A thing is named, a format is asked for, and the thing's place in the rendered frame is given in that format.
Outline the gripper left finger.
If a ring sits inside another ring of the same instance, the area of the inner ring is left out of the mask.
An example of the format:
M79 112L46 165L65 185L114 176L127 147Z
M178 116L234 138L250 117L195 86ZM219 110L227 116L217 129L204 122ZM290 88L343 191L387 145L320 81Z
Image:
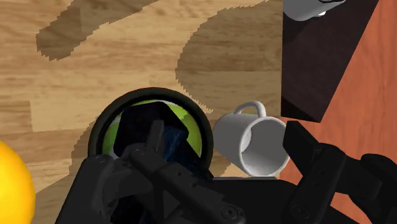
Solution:
M73 181L55 224L112 224L112 208L119 198L153 192L158 224L246 224L238 206L200 185L179 163L168 163L157 149L164 123L153 121L146 144L128 146L122 157L87 157Z

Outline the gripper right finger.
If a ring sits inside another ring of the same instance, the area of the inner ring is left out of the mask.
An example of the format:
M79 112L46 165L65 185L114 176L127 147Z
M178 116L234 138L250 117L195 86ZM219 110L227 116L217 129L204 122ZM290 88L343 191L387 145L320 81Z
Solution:
M397 164L373 153L359 160L318 142L298 121L288 121L283 146L302 178L284 207L289 224L357 224L331 207L336 193L348 195L372 224L397 224Z

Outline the white mug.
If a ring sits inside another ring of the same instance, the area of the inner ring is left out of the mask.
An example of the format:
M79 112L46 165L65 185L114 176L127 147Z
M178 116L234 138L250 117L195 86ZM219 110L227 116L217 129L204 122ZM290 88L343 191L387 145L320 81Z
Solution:
M290 157L282 143L286 124L268 116L259 101L241 104L223 115L213 129L214 147L250 176L275 177Z

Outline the black bowl with green inside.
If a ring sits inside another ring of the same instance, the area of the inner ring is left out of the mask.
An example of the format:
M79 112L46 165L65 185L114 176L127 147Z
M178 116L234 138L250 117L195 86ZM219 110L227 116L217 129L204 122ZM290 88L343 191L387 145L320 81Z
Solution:
M195 102L193 102L193 100L180 92L168 88L140 88L128 92L115 99L99 115L94 126L92 127L88 141L88 155L98 155L102 153L102 143L108 127L116 118L116 116L119 115L126 107L137 102L152 99L173 102L179 106L182 106L185 110L187 110L187 112L189 112L189 114L192 115L198 125L202 140L202 152L198 166L203 177L212 179L213 175L209 171L209 167L212 160L214 143L209 120L201 108Z

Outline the yellow round fruit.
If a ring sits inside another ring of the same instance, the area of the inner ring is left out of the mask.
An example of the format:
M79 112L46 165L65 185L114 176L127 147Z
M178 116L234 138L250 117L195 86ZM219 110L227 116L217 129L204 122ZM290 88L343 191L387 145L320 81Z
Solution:
M35 200L29 170L18 153L0 141L0 224L31 224Z

